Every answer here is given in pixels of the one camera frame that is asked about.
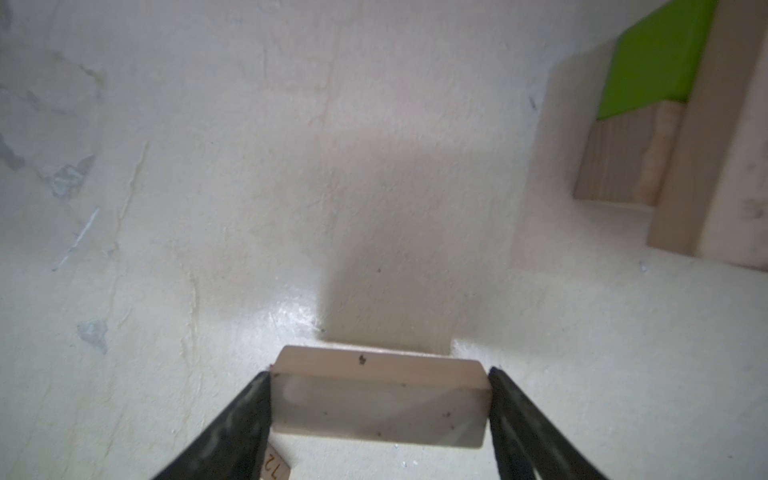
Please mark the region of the wood plank block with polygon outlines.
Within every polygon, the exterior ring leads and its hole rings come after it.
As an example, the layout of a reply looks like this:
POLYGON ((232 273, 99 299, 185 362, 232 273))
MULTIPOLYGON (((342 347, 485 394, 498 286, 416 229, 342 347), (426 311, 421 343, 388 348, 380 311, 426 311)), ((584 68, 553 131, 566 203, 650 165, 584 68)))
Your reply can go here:
POLYGON ((272 428, 292 435, 479 449, 492 390, 475 360, 286 346, 272 428))

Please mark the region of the green wood block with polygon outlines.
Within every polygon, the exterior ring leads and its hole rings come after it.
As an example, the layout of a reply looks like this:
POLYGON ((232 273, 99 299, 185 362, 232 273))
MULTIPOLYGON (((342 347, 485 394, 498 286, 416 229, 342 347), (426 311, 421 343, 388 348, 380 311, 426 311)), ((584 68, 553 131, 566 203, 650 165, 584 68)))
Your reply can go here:
POLYGON ((672 0, 617 40, 597 118, 690 95, 717 2, 672 0))

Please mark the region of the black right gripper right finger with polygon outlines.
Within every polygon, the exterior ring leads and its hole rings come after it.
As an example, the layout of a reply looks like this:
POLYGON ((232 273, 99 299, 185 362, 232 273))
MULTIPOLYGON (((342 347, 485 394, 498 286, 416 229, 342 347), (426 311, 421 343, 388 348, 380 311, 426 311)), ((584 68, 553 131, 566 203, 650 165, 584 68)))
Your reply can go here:
POLYGON ((501 479, 606 479, 503 370, 491 368, 488 380, 489 425, 501 479))

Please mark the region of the natural wood rectangular block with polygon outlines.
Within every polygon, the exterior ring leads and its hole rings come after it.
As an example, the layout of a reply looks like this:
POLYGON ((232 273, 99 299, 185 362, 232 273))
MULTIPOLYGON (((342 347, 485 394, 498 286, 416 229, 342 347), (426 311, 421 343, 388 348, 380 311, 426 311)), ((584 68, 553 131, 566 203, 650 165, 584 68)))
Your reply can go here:
POLYGON ((660 101, 596 121, 573 198, 652 210, 659 200, 686 105, 660 101))

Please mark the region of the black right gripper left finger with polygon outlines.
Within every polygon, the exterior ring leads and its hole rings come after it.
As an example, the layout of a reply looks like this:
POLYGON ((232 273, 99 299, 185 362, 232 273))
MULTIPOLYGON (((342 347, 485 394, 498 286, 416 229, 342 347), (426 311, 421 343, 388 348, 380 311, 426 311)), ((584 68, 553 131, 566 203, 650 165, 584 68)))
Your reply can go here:
POLYGON ((271 377, 262 371, 155 479, 258 479, 271 424, 271 377))

